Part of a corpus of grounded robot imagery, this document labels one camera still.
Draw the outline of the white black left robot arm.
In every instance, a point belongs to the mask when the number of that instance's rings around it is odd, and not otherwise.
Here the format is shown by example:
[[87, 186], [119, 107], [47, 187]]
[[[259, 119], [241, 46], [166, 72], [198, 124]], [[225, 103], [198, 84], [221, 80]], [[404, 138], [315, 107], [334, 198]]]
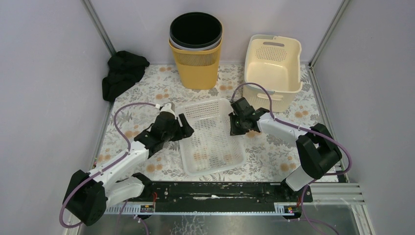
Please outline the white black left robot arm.
[[152, 189], [136, 176], [120, 178], [136, 165], [151, 158], [169, 141], [189, 138], [194, 133], [183, 113], [177, 117], [161, 111], [153, 124], [138, 134], [117, 159], [89, 172], [78, 170], [70, 181], [63, 200], [63, 209], [71, 212], [82, 224], [96, 223], [106, 208], [129, 198], [146, 201]]

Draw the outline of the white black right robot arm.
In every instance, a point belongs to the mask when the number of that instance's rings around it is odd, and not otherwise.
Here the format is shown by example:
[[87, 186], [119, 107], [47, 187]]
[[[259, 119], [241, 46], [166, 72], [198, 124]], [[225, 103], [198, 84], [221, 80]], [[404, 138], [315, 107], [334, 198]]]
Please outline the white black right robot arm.
[[321, 123], [304, 131], [287, 121], [276, 121], [265, 109], [254, 109], [245, 98], [231, 102], [230, 134], [243, 135], [250, 131], [275, 136], [296, 147], [300, 165], [282, 181], [280, 194], [288, 202], [300, 195], [300, 189], [323, 177], [342, 158], [338, 146], [330, 141], [328, 129]]

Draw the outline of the cream large plastic basket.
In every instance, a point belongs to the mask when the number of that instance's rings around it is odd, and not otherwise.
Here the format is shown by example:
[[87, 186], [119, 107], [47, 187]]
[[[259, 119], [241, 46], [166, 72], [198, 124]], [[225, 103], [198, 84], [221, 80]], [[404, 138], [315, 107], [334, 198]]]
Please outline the cream large plastic basket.
[[243, 96], [254, 108], [286, 111], [302, 90], [301, 43], [293, 38], [256, 34], [247, 48]]

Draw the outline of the white perforated plastic basket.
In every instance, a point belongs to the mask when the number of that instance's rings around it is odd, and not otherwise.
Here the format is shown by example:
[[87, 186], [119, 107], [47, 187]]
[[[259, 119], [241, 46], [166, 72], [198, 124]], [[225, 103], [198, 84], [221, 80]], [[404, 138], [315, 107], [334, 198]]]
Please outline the white perforated plastic basket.
[[242, 137], [230, 135], [229, 114], [233, 109], [227, 99], [191, 102], [176, 108], [176, 112], [184, 114], [194, 130], [191, 137], [179, 141], [187, 175], [210, 175], [246, 163]]

